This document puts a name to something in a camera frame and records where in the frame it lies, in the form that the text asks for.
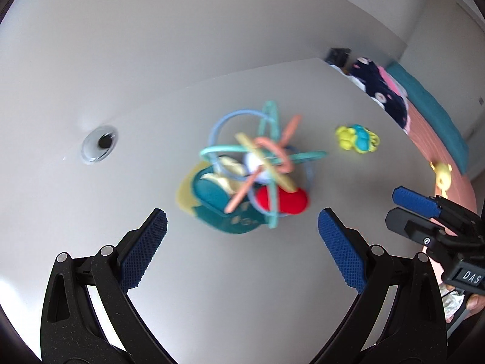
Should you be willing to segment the person's right hand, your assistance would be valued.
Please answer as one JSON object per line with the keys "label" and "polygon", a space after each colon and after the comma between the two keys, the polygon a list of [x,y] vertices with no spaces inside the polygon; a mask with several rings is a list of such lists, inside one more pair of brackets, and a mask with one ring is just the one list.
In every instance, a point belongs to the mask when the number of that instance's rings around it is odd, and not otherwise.
{"label": "person's right hand", "polygon": [[481,293],[481,294],[473,293],[468,298],[466,298],[465,295],[464,295],[464,302],[463,302],[462,306],[464,306],[464,311],[466,312],[466,316],[465,316],[466,318],[468,318],[472,315],[478,314],[479,312],[481,312],[484,309],[484,294],[483,293]]}

